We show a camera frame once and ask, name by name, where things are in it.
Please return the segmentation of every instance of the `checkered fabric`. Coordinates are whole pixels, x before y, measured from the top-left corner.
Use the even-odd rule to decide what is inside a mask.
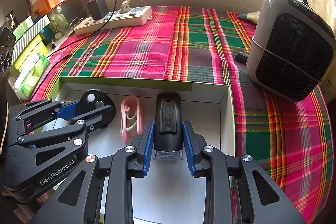
[[[231,85],[237,156],[252,155],[311,223],[325,206],[332,177],[326,104],[319,87],[293,103],[251,82],[234,55],[237,50],[249,52],[254,32],[254,25],[231,12],[153,7],[153,19],[144,26],[105,30],[53,55],[32,100],[48,97],[59,76]],[[64,45],[80,37],[85,35],[70,37]],[[71,59],[55,66],[69,53]]]

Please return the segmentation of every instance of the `pink object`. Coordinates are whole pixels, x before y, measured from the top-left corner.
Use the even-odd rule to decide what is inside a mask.
[[[121,103],[120,134],[123,142],[143,133],[142,112],[139,98],[128,96]]]

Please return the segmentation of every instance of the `blue gripper pad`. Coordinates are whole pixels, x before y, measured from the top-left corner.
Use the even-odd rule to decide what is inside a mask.
[[[149,130],[145,153],[143,155],[143,175],[146,176],[149,171],[149,166],[151,164],[152,152],[153,152],[153,144],[154,144],[154,122],[151,124],[151,128]]]
[[[194,150],[193,147],[191,146],[189,132],[185,122],[183,123],[182,128],[183,128],[183,143],[185,149],[185,157],[187,158],[189,171],[191,175],[194,177],[196,172]]]
[[[61,106],[59,111],[57,112],[57,118],[69,120],[73,117],[80,115],[79,111],[77,110],[77,105],[78,102],[74,102],[72,104]]]

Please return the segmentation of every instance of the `black cable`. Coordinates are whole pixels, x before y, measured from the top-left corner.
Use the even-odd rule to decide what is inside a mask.
[[[111,20],[111,18],[112,18],[112,16],[113,16],[114,12],[116,11],[116,7],[117,7],[117,0],[115,0],[115,2],[114,2],[113,12],[112,12],[110,18],[109,18],[109,19],[108,19],[108,20],[107,20],[107,21],[106,21],[106,22],[105,22],[105,23],[104,23],[98,30],[96,30],[95,32],[93,32],[91,35],[89,35],[89,36],[87,36],[87,37],[83,37],[83,38],[81,38],[81,39],[78,39],[78,40],[76,40],[76,41],[71,42],[70,44],[68,44],[68,45],[66,45],[66,46],[64,46],[64,47],[60,47],[60,48],[58,48],[56,51],[52,52],[48,57],[52,56],[55,52],[61,51],[61,50],[65,49],[66,47],[68,47],[68,46],[70,46],[70,45],[72,45],[72,44],[75,44],[75,43],[78,42],[78,41],[81,41],[81,40],[83,40],[83,39],[87,39],[87,38],[90,38],[90,37],[94,36],[97,32],[99,32],[101,29],[103,29],[103,28],[105,27],[105,25]]]
[[[103,27],[105,27],[105,25],[111,20],[112,16],[114,15],[114,12],[116,11],[116,7],[117,7],[117,0],[115,0],[114,2],[114,8],[113,8],[113,12],[110,16],[110,18],[104,23],[104,25],[102,25],[98,30],[96,30],[95,32],[93,32],[91,35],[87,36],[87,37],[84,37],[84,38],[81,38],[81,39],[78,39],[76,41],[73,41],[71,42],[70,44],[64,46],[64,47],[60,47],[59,49],[57,49],[56,51],[52,52],[48,57],[52,56],[55,52],[58,52],[58,51],[61,51],[63,49],[65,49],[66,47],[78,42],[78,41],[81,41],[83,39],[87,39],[87,38],[90,38],[92,37],[93,35],[95,35],[97,32],[99,32]],[[66,55],[65,57],[63,57],[61,60],[59,60],[58,62],[56,62],[55,65],[53,65],[53,67],[50,69],[50,71],[48,71],[47,75],[44,77],[44,79],[41,81],[41,83],[38,85],[37,88],[35,88],[35,92],[33,93],[33,95],[30,96],[30,98],[33,98],[36,94],[36,92],[39,90],[40,86],[42,85],[43,81],[47,78],[47,76],[49,75],[49,73],[54,69],[54,67],[59,64],[60,62],[66,60],[66,59],[69,59],[72,55],[71,54],[68,54]]]

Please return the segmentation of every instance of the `black power adapter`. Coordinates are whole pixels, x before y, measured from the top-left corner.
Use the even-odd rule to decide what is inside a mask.
[[[90,0],[87,7],[94,20],[101,19],[109,13],[105,0]]]

